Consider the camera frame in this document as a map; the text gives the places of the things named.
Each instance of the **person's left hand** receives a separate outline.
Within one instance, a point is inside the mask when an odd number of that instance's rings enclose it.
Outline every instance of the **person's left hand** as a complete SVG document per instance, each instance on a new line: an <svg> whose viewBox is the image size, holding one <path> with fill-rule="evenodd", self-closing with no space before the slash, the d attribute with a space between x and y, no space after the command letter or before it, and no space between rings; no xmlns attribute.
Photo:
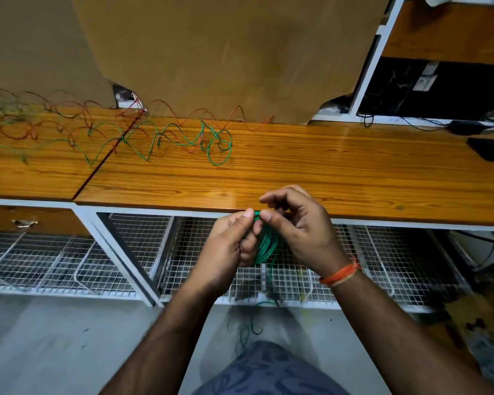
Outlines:
<svg viewBox="0 0 494 395"><path fill-rule="evenodd" d="M257 236L263 223L257 220L253 224L253 221L251 208L216 220L187 279L189 285L198 286L215 297L227 292L237 268L252 265L256 258Z"/></svg>

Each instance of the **hand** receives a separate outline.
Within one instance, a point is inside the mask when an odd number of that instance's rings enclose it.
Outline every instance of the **hand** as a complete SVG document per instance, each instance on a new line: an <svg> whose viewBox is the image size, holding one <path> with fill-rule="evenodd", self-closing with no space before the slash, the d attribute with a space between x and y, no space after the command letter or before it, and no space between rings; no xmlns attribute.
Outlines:
<svg viewBox="0 0 494 395"><path fill-rule="evenodd" d="M253 221L251 208L216 220L187 279L189 285L215 297L227 292L237 268L252 265L256 258L262 222Z"/></svg>
<svg viewBox="0 0 494 395"><path fill-rule="evenodd" d="M279 232L293 254L312 271L326 278L350 263L328 213L303 188L291 185L270 191L260 202L277 209L264 209L260 219ZM287 210L289 220L280 213Z"/></svg>

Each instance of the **gray floor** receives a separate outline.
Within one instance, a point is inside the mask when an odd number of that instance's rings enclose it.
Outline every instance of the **gray floor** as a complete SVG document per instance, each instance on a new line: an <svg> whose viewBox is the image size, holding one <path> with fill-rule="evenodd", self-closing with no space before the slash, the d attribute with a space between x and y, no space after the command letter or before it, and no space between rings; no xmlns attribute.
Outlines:
<svg viewBox="0 0 494 395"><path fill-rule="evenodd" d="M94 395L158 316L141 302L0 296L0 395ZM335 379L352 395L389 394L340 311L215 306L180 394L190 394L248 341L276 342Z"/></svg>

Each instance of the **metal handle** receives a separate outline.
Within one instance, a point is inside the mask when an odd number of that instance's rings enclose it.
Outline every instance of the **metal handle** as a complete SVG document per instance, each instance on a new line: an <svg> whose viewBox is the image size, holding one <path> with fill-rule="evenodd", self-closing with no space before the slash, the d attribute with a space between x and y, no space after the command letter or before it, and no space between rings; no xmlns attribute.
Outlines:
<svg viewBox="0 0 494 395"><path fill-rule="evenodd" d="M37 221L34 220L12 220L13 224L15 225L16 228L30 228L33 227L35 224L38 224Z"/></svg>

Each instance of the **bracelet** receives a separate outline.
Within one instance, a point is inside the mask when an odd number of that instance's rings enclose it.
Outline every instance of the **bracelet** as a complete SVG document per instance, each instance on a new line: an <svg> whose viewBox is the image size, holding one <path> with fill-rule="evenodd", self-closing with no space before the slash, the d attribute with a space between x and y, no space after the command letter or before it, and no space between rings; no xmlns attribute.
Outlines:
<svg viewBox="0 0 494 395"><path fill-rule="evenodd" d="M353 263L351 265L344 266L342 269L340 269L338 272L335 274L323 279L320 278L318 281L320 284L325 284L329 287L334 287L339 284L342 284L344 281L350 279L353 277L357 269L359 269L359 263L357 262L357 259L353 257Z"/></svg>

